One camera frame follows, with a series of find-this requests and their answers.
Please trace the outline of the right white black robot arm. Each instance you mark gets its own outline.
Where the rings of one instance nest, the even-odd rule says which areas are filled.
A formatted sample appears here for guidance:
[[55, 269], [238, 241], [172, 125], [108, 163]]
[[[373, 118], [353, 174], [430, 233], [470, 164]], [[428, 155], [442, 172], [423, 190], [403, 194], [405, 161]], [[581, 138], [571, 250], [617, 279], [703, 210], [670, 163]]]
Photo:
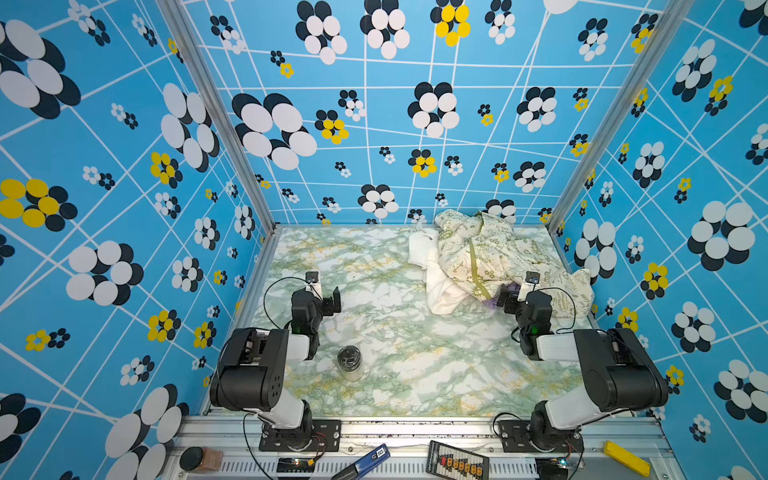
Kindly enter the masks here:
[[524, 299], [512, 285], [496, 301], [517, 321], [510, 334], [531, 361], [567, 362], [579, 366], [582, 384], [536, 404], [527, 431], [530, 443], [553, 451], [575, 438], [581, 427], [617, 413], [664, 406], [666, 378], [629, 329], [576, 329], [555, 333], [552, 297], [544, 290]]

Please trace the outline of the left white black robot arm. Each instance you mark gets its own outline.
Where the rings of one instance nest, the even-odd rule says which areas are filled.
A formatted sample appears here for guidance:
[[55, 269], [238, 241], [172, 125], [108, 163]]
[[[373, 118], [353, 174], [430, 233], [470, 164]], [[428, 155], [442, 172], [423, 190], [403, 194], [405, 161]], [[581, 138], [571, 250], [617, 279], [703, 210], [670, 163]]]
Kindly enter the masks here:
[[260, 450], [326, 448], [339, 430], [338, 421], [316, 422], [309, 402], [294, 396], [284, 386], [284, 377], [287, 363], [315, 357], [322, 320], [340, 311], [338, 289], [329, 297], [297, 290], [287, 328], [239, 328], [228, 339], [211, 380], [210, 402], [258, 417], [265, 431]]

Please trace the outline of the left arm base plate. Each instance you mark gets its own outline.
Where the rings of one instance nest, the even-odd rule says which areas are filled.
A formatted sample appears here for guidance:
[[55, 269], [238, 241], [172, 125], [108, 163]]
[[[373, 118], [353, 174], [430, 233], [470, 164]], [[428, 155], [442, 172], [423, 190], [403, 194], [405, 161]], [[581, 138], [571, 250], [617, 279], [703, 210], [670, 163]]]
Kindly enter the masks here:
[[264, 423], [258, 450], [261, 452], [311, 453], [338, 452], [342, 422], [338, 419], [314, 419], [296, 429], [275, 429]]

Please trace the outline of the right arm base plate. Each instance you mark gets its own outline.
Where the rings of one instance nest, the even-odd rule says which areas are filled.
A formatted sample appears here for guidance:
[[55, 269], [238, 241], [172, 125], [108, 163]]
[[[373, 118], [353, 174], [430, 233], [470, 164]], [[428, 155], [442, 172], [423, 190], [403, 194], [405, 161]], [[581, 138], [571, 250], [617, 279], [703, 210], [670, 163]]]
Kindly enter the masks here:
[[495, 423], [505, 453], [542, 453], [565, 456], [584, 450], [583, 436], [575, 430], [557, 430], [546, 424], [502, 419]]

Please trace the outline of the purple cloth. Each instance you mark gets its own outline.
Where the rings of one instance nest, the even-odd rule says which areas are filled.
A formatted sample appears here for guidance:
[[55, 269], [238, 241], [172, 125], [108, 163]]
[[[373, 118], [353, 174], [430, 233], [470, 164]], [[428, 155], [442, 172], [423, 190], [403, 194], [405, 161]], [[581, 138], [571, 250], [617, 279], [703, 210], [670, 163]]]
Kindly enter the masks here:
[[487, 304], [490, 305], [491, 307], [499, 308], [499, 307], [496, 306], [496, 301], [497, 301], [497, 297], [498, 297], [499, 293], [503, 292], [503, 291], [518, 291], [518, 290], [515, 290], [514, 288], [511, 288], [509, 285], [502, 285], [500, 287], [500, 289], [499, 289], [498, 294], [494, 298], [492, 298], [489, 301], [487, 301]]

